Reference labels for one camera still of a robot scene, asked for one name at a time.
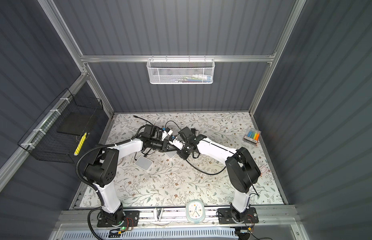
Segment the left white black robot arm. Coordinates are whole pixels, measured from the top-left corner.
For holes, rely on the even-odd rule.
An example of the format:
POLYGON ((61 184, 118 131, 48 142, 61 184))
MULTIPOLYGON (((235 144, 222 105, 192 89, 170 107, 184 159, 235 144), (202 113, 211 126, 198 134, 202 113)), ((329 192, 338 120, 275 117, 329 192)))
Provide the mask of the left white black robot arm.
POLYGON ((119 159, 147 148, 159 152, 175 151, 177 148, 170 144, 174 139, 172 132, 169 128, 161 129, 158 126, 145 125, 140 127, 132 138, 115 144, 94 147, 78 160, 76 174, 99 197, 103 220, 113 226, 127 221, 123 204, 114 186, 119 159))

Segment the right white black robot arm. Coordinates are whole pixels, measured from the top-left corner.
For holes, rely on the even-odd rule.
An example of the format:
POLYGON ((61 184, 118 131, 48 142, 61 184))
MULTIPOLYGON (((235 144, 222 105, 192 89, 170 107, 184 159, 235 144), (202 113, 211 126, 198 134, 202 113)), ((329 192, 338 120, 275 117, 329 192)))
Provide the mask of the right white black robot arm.
POLYGON ((180 139, 175 138, 172 144, 178 148, 178 154, 184 160, 189 155, 198 153, 209 156, 225 165, 231 185, 235 188, 233 201, 230 204, 231 217, 236 223, 243 223, 248 217, 250 196, 257 195, 254 187, 261 175, 260 169, 248 149, 232 149, 220 145, 205 135, 196 136, 188 128, 179 132, 180 139))

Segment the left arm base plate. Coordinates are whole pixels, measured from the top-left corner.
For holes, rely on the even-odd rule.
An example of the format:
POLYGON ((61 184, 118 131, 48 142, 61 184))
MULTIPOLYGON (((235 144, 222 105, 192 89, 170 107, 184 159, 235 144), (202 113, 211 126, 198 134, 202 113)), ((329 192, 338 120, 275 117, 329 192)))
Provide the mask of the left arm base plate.
POLYGON ((97 216, 98 228, 108 227, 136 227, 139 222, 140 211, 119 211, 114 214, 107 213, 103 210, 97 216))

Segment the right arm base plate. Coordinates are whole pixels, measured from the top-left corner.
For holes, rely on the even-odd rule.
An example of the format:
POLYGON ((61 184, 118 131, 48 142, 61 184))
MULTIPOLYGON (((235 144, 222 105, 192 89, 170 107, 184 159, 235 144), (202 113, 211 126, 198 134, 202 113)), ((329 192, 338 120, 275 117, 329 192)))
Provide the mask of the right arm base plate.
POLYGON ((235 208, 219 208, 216 212, 220 224, 257 224, 258 214, 255 208, 247 208, 240 213, 235 208))

